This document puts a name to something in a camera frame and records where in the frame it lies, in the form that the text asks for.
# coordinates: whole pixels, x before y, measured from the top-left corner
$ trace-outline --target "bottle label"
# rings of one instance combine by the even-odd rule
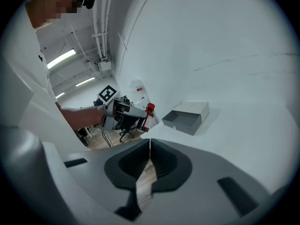
[[[145,122],[144,127],[150,129],[151,124],[152,124],[152,121],[153,121],[153,117],[148,116],[148,118],[147,118],[147,120],[146,120],[146,122]]]

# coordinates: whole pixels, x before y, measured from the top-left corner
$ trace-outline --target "black and white square marker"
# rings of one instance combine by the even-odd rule
[[[116,93],[117,91],[108,85],[98,95],[105,103],[107,103]]]

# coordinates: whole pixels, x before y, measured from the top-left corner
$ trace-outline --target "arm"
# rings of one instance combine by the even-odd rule
[[[75,109],[61,107],[58,102],[55,104],[73,130],[93,125],[102,125],[102,120],[105,116],[104,105]]]

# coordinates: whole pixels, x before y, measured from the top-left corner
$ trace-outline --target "white t-shirt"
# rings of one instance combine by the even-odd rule
[[[7,25],[1,38],[0,52],[34,94],[14,125],[33,132],[43,142],[53,143],[61,156],[87,151],[55,104],[57,99],[49,81],[45,57],[24,5]]]

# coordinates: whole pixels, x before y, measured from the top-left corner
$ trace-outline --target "red bottle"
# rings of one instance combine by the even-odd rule
[[[154,117],[154,114],[153,114],[154,108],[155,108],[154,104],[148,103],[148,105],[146,107],[146,110],[145,110],[145,112],[148,115],[145,119],[140,119],[139,120],[139,122],[136,126],[138,129],[140,129],[142,131],[145,131],[145,132],[149,131],[149,129],[151,127],[151,124],[152,124],[152,121],[153,121],[153,117]]]

